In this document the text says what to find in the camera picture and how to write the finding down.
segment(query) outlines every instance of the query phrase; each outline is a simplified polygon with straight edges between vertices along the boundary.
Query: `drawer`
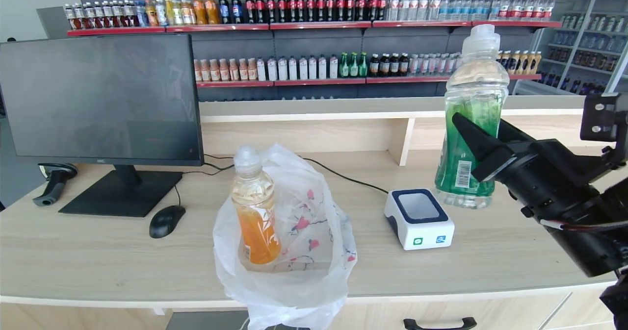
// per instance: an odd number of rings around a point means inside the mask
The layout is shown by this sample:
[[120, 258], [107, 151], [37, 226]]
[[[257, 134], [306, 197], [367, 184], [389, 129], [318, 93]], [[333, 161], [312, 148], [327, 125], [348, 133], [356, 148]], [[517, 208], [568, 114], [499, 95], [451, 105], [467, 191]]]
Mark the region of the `drawer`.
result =
[[543, 329], [612, 322], [613, 314], [599, 300], [602, 292], [604, 288], [572, 293]]
[[459, 328], [462, 318], [477, 321], [474, 330], [535, 330], [568, 294], [429, 303], [347, 304], [329, 330], [403, 330], [403, 319], [424, 328]]

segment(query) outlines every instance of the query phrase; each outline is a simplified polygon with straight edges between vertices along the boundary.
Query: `barcode label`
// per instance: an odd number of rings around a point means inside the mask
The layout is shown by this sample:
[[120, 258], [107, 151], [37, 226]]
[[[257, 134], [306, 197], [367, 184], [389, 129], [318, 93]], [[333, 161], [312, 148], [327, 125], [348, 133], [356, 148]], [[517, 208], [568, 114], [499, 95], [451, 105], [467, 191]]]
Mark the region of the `barcode label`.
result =
[[456, 173], [456, 187], [469, 188], [471, 182], [471, 161], [458, 161], [458, 172]]

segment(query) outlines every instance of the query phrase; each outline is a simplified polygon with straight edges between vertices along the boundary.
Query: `robotic arm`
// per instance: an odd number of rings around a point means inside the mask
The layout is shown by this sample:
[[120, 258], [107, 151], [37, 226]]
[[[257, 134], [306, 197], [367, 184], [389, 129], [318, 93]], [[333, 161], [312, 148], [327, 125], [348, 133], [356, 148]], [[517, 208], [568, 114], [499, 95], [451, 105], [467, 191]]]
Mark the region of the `robotic arm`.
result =
[[575, 155], [556, 139], [534, 140], [505, 120], [497, 138], [460, 113], [453, 124], [477, 160], [471, 174], [495, 179], [524, 205], [588, 276], [615, 272], [617, 283], [600, 299], [628, 330], [628, 178], [599, 193], [590, 183], [628, 159], [628, 93], [587, 96], [580, 138], [615, 142], [601, 156]]

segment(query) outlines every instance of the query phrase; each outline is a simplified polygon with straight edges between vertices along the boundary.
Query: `counter top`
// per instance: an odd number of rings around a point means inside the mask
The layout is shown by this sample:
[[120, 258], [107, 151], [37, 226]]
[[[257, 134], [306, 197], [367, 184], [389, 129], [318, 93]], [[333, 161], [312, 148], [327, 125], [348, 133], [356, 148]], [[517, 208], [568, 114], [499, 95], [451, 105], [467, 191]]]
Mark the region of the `counter top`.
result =
[[[406, 167], [399, 167], [386, 152], [305, 156], [388, 190], [431, 188], [440, 152], [416, 152]], [[520, 205], [501, 184], [486, 209], [444, 206], [456, 225], [451, 247], [405, 252], [383, 216], [386, 195], [314, 167], [325, 174], [334, 200], [352, 218], [358, 263], [348, 279], [348, 302], [601, 288], [614, 280], [612, 274], [584, 276], [542, 227], [520, 213]], [[218, 281], [211, 238], [233, 172], [184, 175], [177, 187], [187, 213], [172, 234], [155, 240], [148, 236], [148, 223], [155, 211], [177, 203], [175, 191], [146, 218], [57, 212], [111, 169], [81, 166], [56, 205], [36, 207], [31, 199], [41, 193], [39, 188], [0, 213], [0, 301], [95, 307], [239, 306], [225, 296]], [[604, 189], [625, 175], [625, 170], [612, 172], [596, 186]]]

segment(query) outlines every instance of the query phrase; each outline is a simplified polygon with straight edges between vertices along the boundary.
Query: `plastic bag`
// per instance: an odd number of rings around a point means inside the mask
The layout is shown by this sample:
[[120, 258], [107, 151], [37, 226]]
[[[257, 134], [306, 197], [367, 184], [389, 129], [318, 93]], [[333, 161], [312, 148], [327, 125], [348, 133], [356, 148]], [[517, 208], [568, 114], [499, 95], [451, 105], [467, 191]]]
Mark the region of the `plastic bag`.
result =
[[305, 160], [280, 145], [261, 158], [275, 184], [281, 254], [271, 272], [245, 268], [242, 232], [229, 197], [213, 227], [216, 273], [227, 297], [247, 305], [249, 330], [280, 323], [323, 330], [344, 305], [357, 262], [350, 219], [332, 200], [324, 176]]

